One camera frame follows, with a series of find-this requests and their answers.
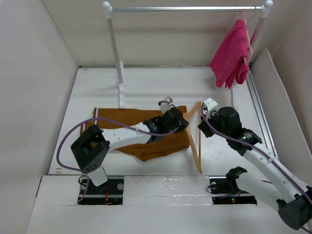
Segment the brown trousers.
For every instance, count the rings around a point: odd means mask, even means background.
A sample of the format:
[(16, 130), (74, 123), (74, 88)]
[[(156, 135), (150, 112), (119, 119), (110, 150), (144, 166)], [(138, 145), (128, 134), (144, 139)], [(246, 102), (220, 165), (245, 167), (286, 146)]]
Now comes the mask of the brown trousers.
[[(128, 126), (134, 126), (145, 120), (161, 116), (160, 110), (139, 110), (139, 109), (115, 109), (115, 108), (95, 108), (91, 117), (105, 117)], [(127, 155), (135, 156), (145, 162), (151, 159), (165, 157), (173, 153), (188, 149), (190, 146), (187, 133), (185, 131), (166, 136), (160, 141), (148, 144), (133, 144), (117, 148)]]

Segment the wooden clothes hanger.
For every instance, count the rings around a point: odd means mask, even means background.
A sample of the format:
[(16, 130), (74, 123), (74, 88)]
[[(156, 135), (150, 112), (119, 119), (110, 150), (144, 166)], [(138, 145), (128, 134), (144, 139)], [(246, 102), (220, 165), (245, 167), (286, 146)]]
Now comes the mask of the wooden clothes hanger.
[(189, 126), (186, 129), (184, 129), (184, 131), (186, 132), (188, 140), (189, 140), (189, 144), (191, 147), (193, 159), (195, 161), (196, 169), (200, 174), (202, 174), (203, 172), (201, 168), (201, 133), (198, 131), (198, 148), (197, 148), (195, 145), (193, 135), (192, 135), (191, 124), (190, 124), (191, 118), (193, 117), (194, 114), (200, 111), (200, 108), (201, 108), (201, 102), (199, 101), (193, 106), (193, 108), (190, 111), (183, 113), (183, 118), (189, 122)]

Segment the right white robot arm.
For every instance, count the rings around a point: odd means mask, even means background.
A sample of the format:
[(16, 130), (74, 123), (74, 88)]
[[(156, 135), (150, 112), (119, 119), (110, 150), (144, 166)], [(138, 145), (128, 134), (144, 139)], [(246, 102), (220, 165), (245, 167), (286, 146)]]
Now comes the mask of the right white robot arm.
[(229, 191), (244, 191), (260, 198), (276, 210), (291, 229), (303, 229), (311, 221), (311, 186), (272, 156), (255, 132), (242, 127), (239, 113), (233, 107), (218, 108), (216, 102), (207, 99), (201, 107), (198, 128), (205, 137), (218, 135), (226, 139), (232, 150), (253, 164), (268, 179), (257, 179), (251, 171), (237, 166), (225, 175), (224, 183)]

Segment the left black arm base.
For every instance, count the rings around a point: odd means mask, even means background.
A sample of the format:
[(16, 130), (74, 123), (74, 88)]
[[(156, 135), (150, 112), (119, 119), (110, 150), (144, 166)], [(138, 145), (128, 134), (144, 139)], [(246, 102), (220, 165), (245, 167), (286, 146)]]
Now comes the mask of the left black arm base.
[(78, 194), (79, 205), (122, 205), (124, 178), (110, 178), (103, 186), (96, 187), (87, 176), (78, 179), (80, 185)]

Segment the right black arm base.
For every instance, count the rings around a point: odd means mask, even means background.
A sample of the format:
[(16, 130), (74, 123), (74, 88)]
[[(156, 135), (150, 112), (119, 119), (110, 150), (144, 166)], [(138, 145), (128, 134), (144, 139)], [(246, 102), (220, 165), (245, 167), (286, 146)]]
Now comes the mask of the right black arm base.
[(213, 205), (257, 205), (254, 195), (236, 188), (225, 176), (209, 176), (209, 183), (206, 191)]

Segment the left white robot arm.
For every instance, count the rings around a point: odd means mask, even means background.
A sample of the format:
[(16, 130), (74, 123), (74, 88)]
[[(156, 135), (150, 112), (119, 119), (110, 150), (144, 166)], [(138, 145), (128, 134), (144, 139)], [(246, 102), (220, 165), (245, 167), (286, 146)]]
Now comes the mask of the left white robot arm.
[(109, 178), (102, 166), (106, 155), (121, 147), (148, 144), (179, 133), (189, 126), (181, 111), (172, 107), (162, 116), (140, 122), (134, 126), (121, 124), (117, 129), (100, 129), (92, 125), (71, 145), (71, 151), (80, 171), (92, 182), (97, 193), (104, 193)]

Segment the pink garment on hanger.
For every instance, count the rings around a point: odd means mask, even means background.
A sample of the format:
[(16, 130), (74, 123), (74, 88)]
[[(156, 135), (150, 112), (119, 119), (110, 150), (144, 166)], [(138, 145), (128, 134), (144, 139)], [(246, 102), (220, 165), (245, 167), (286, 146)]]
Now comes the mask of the pink garment on hanger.
[(246, 26), (242, 19), (238, 19), (209, 64), (216, 78), (216, 86), (230, 89), (234, 82), (243, 84), (249, 71), (249, 66), (245, 63), (247, 60)]

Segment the pink clothes hanger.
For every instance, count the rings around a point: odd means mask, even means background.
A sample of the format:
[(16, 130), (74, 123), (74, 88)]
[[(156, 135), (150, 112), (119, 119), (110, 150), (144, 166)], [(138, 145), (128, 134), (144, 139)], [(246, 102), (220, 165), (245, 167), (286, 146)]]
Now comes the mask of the pink clothes hanger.
[(245, 31), (246, 31), (246, 40), (247, 40), (247, 49), (248, 49), (248, 56), (244, 57), (244, 63), (246, 65), (249, 65), (249, 63), (251, 62), (252, 56), (253, 56), (253, 49), (251, 46), (251, 39), (249, 36), (249, 31), (248, 31), (248, 23), (247, 23), (247, 19), (246, 19), (246, 13), (244, 11), (240, 11), (238, 18), (241, 19), (244, 22), (245, 25)]

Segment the silver and white clothes rack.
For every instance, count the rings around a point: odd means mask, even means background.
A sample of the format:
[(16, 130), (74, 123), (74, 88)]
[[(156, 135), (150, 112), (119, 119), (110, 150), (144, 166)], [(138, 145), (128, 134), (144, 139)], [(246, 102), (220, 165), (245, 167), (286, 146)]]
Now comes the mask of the silver and white clothes rack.
[(253, 35), (251, 38), (248, 38), (248, 60), (246, 63), (250, 63), (253, 54), (253, 46), (258, 37), (258, 34), (264, 24), (265, 19), (267, 18), (270, 9), (273, 6), (272, 0), (267, 0), (262, 6), (161, 6), (161, 7), (113, 7), (109, 2), (105, 1), (102, 4), (106, 22), (108, 25), (109, 35), (111, 39), (111, 45), (113, 50), (113, 55), (115, 59), (115, 65), (117, 70), (117, 87), (118, 87), (118, 100), (119, 108), (125, 109), (126, 99), (125, 99), (125, 87), (126, 82), (124, 80), (124, 63), (120, 60), (117, 42), (114, 33), (114, 27), (112, 22), (113, 13), (128, 13), (128, 12), (240, 12), (243, 13), (243, 19), (246, 19), (246, 12), (260, 12), (260, 18), (254, 29)]

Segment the aluminium rail on right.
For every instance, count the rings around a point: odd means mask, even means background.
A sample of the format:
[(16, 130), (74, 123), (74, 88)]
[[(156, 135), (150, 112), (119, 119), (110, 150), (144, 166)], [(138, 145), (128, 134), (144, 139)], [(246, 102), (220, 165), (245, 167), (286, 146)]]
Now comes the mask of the aluminium rail on right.
[(253, 102), (253, 106), (255, 108), (256, 116), (258, 119), (261, 135), (262, 135), (262, 140), (265, 143), (266, 147), (272, 151), (274, 157), (278, 157), (275, 144), (273, 141), (272, 134), (269, 129), (268, 122), (266, 120), (266, 116), (260, 101), (259, 94), (256, 89), (256, 85), (252, 76), (252, 72), (249, 70), (248, 75), (247, 75), (247, 86), (251, 95), (251, 99)]

